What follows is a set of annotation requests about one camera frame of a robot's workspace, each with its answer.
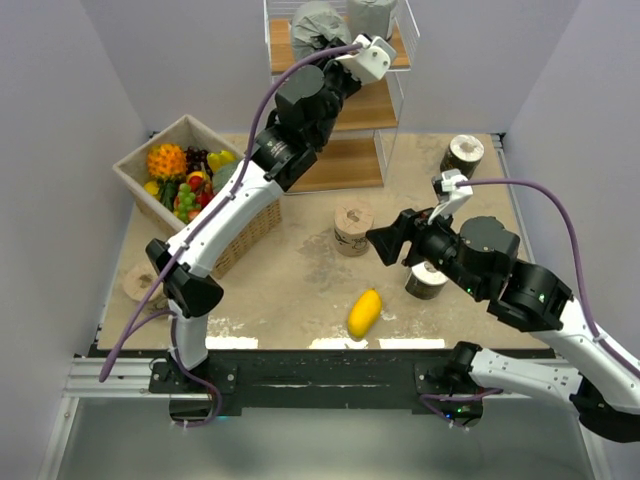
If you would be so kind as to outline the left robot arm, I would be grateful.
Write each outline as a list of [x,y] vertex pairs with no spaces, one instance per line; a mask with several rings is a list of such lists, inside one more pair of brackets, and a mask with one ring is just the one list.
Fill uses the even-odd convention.
[[348,55],[319,52],[285,71],[257,112],[275,104],[263,129],[251,126],[244,159],[212,202],[168,241],[151,241],[146,253],[159,275],[172,314],[171,378],[185,392],[207,380],[203,362],[209,313],[223,289],[211,271],[223,251],[267,206],[316,162],[347,98],[366,82]]

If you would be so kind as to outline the grey roll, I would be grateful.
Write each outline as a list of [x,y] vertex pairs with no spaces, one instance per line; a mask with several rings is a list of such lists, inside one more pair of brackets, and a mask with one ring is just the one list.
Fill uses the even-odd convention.
[[327,1],[308,1],[290,22],[290,44],[295,61],[334,46],[352,42],[343,16]]
[[366,34],[392,38],[397,16],[397,0],[348,0],[347,25],[353,37]]

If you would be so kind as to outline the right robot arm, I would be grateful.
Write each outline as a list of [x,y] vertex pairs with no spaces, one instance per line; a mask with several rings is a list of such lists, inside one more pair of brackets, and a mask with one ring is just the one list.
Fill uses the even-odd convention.
[[427,262],[499,322],[545,343],[567,362],[546,367],[460,341],[438,372],[459,393],[473,387],[546,400],[577,415],[591,432],[617,443],[639,439],[638,360],[589,329],[583,308],[550,270],[518,259],[520,238],[491,216],[431,219],[429,210],[402,211],[366,238],[384,265]]

